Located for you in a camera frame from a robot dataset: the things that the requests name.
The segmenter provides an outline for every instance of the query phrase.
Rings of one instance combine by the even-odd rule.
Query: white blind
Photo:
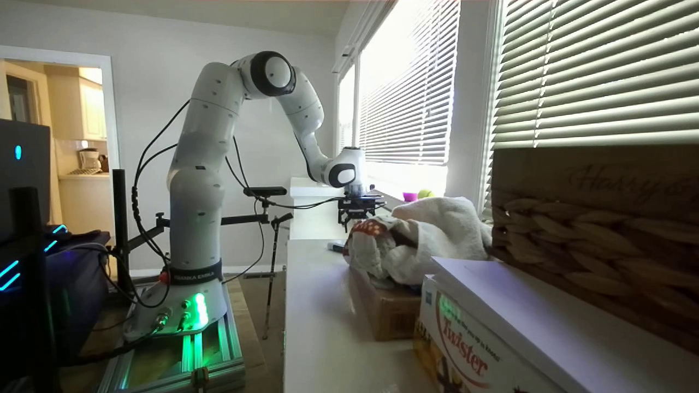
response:
[[[506,1],[493,149],[699,142],[698,28],[698,0]]]
[[[398,0],[360,55],[359,145],[370,162],[444,165],[458,0]]]
[[[354,136],[354,65],[347,70],[338,85],[338,145],[336,154],[352,146]]]

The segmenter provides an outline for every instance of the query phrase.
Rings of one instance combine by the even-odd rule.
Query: ceiling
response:
[[[166,17],[335,37],[348,0],[22,0],[56,6]]]

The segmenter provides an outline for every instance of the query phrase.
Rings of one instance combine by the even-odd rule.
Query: yellow ball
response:
[[[430,191],[430,190],[420,190],[420,192],[417,193],[418,199],[429,198],[429,197],[434,197],[434,196],[435,196],[435,193]]]

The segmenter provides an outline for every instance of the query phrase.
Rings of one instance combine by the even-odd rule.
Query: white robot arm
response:
[[[363,195],[363,151],[345,148],[335,159],[320,151],[315,131],[323,123],[323,107],[300,69],[276,52],[249,55],[230,66],[207,64],[194,86],[167,178],[171,288],[162,307],[136,307],[133,322],[124,328],[127,340],[151,331],[158,314],[170,316],[159,334],[190,334],[224,316],[227,294],[219,281],[224,187],[219,172],[243,102],[269,97],[276,97],[287,114],[308,175],[345,187],[350,197]],[[165,290],[166,283],[158,282],[142,298],[161,299]]]

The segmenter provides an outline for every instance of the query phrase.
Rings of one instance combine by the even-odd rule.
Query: kitchen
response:
[[[13,120],[51,128],[55,155],[51,180],[58,191],[52,187],[53,224],[65,224],[74,234],[96,229],[113,234],[102,71],[41,62],[3,63]]]

